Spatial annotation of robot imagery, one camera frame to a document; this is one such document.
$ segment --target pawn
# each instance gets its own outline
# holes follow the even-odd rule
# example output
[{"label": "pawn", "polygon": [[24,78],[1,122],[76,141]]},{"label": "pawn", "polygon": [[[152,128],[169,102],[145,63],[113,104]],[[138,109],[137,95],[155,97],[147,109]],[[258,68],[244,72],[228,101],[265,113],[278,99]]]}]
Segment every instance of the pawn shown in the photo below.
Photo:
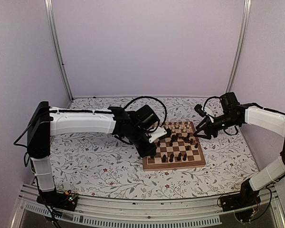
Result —
[{"label": "pawn", "polygon": [[170,155],[169,162],[173,162],[173,158],[174,158],[174,154],[172,153],[172,154]]},{"label": "pawn", "polygon": [[176,160],[178,160],[178,161],[180,161],[181,160],[181,153],[179,153],[179,156],[177,157],[177,159]]},{"label": "pawn", "polygon": [[162,162],[166,162],[166,159],[167,159],[167,157],[166,157],[166,155],[164,154],[164,155],[162,156],[162,158],[161,158],[161,161],[162,161]]}]

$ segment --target chessboard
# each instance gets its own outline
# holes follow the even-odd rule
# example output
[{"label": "chessboard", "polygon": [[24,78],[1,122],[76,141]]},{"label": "chessboard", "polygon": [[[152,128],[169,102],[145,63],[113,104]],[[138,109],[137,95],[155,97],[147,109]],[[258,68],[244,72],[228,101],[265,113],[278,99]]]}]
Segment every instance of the chessboard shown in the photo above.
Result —
[{"label": "chessboard", "polygon": [[171,129],[171,136],[155,141],[156,155],[143,158],[144,171],[180,170],[206,165],[199,139],[193,136],[193,122],[166,122],[163,127]]}]

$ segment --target robotic arm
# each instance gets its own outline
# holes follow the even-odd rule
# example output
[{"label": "robotic arm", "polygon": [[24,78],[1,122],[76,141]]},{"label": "robotic arm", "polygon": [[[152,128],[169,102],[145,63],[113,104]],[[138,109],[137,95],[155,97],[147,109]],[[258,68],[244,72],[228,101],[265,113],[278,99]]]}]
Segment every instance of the robotic arm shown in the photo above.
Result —
[{"label": "robotic arm", "polygon": [[[240,104],[234,93],[226,93],[219,98],[223,115],[214,117],[205,112],[205,105],[196,105],[195,110],[205,117],[196,127],[194,136],[211,139],[217,137],[219,130],[242,124],[256,125],[273,131],[285,139],[285,114],[262,108],[256,103]],[[220,197],[223,211],[235,210],[260,203],[259,190],[276,182],[285,175],[285,140],[280,156],[252,178],[244,181],[239,194]]]},{"label": "robotic arm", "polygon": [[[76,195],[56,191],[49,159],[50,136],[82,132],[109,133],[127,144],[133,144],[141,157],[154,156],[154,141],[167,134],[159,122],[158,116],[148,105],[127,112],[122,107],[60,109],[49,107],[48,102],[41,102],[27,128],[27,151],[39,189],[37,202],[73,211],[76,207]],[[150,130],[155,123],[157,127]]]}]

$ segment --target perforated metal strip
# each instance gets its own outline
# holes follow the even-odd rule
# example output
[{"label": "perforated metal strip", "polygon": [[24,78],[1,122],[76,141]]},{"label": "perforated metal strip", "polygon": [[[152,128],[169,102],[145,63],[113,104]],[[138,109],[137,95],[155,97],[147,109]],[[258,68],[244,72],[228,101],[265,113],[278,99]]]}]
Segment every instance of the perforated metal strip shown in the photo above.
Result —
[{"label": "perforated metal strip", "polygon": [[[50,217],[49,211],[46,209],[46,207],[42,205],[27,202],[25,205],[25,209],[43,216]],[[202,228],[222,224],[220,222],[219,216],[180,221],[144,222],[120,221],[103,218],[98,219],[90,216],[81,216],[77,214],[64,214],[62,217],[57,217],[57,219],[97,228]]]}]

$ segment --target chess piece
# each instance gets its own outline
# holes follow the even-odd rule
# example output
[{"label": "chess piece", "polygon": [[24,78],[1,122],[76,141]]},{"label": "chess piece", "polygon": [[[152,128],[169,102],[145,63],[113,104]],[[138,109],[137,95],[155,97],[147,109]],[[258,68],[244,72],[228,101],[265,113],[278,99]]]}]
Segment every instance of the chess piece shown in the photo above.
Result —
[{"label": "chess piece", "polygon": [[162,158],[161,158],[161,161],[162,161],[162,162],[166,162],[166,159],[167,159],[167,157],[166,157],[166,155],[164,154],[164,155],[162,156]]},{"label": "chess piece", "polygon": [[174,154],[172,153],[172,154],[170,155],[169,162],[173,162],[173,158],[174,158]]},{"label": "chess piece", "polygon": [[177,159],[176,160],[178,160],[178,161],[180,161],[181,160],[181,153],[179,153],[179,156],[177,157]]}]

